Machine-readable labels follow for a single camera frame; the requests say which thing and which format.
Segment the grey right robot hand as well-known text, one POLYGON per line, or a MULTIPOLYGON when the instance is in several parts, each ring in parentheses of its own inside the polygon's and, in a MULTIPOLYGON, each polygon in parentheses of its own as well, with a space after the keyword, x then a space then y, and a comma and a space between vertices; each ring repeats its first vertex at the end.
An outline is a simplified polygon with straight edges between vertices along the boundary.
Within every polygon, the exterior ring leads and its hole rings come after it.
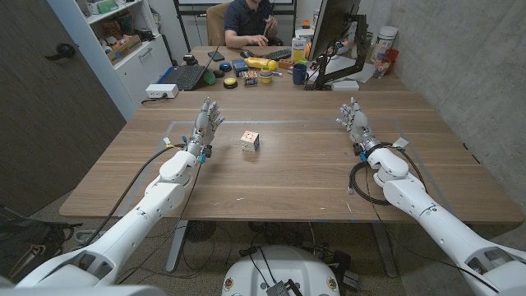
POLYGON ((352 97, 349 104, 343 104, 339 109, 342 118, 336 122, 345 127, 354 146, 354 154, 363 154, 367 158, 375 149, 382 147, 374 135, 366 114, 359 103, 352 97))

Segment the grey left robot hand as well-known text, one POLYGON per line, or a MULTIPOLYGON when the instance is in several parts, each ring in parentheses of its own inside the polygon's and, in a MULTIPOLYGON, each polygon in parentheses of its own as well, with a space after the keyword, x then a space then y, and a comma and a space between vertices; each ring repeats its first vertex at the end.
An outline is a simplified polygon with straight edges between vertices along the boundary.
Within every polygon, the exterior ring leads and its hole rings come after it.
POLYGON ((201 152, 211 145, 214 140, 218 126, 224 121, 221 118, 218 104, 210 101, 207 97, 197 114, 190 138, 186 144, 186 151, 194 156, 200 156, 201 152))

